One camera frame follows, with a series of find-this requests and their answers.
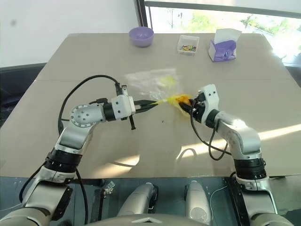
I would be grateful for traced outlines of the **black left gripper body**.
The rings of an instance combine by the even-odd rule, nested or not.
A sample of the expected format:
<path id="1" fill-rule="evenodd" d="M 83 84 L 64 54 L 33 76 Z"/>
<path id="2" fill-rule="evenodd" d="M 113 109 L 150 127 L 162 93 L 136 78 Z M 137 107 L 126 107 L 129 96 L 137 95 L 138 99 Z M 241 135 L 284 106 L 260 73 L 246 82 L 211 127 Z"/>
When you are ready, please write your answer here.
<path id="1" fill-rule="evenodd" d="M 130 121 L 131 130 L 135 130 L 135 122 L 133 115 L 137 113 L 137 111 L 141 108 L 138 102 L 135 102 L 132 96 L 129 96 L 128 94 L 128 88 L 127 85 L 121 85 L 121 92 L 124 96 L 126 96 L 129 100 L 130 110 L 131 114 L 128 116 L 128 119 Z"/>

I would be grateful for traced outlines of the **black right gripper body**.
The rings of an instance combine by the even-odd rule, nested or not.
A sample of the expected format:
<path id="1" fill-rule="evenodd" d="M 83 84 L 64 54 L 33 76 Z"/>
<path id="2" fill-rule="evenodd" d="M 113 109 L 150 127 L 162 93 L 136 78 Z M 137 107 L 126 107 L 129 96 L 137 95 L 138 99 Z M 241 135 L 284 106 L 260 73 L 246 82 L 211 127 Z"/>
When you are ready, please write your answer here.
<path id="1" fill-rule="evenodd" d="M 196 120 L 199 123 L 205 123 L 205 94 L 200 93 L 196 98 L 194 98 L 194 101 L 191 105 L 191 113 L 190 113 L 190 121 L 192 122 L 193 120 Z"/>

